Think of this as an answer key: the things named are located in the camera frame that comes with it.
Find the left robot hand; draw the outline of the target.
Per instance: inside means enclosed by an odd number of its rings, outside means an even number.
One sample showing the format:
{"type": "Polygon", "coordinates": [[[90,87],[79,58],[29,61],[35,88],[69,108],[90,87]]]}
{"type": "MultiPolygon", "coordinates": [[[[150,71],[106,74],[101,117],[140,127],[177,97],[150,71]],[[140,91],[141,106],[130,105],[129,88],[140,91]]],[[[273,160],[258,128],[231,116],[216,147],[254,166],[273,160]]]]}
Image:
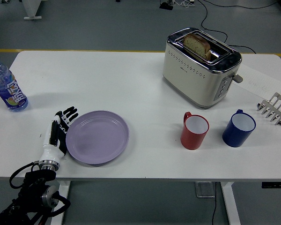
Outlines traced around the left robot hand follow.
{"type": "Polygon", "coordinates": [[[39,160],[39,167],[59,167],[61,159],[67,152],[67,132],[78,115],[78,110],[74,106],[64,111],[58,111],[54,115],[45,134],[43,142],[44,152],[39,160]]]}

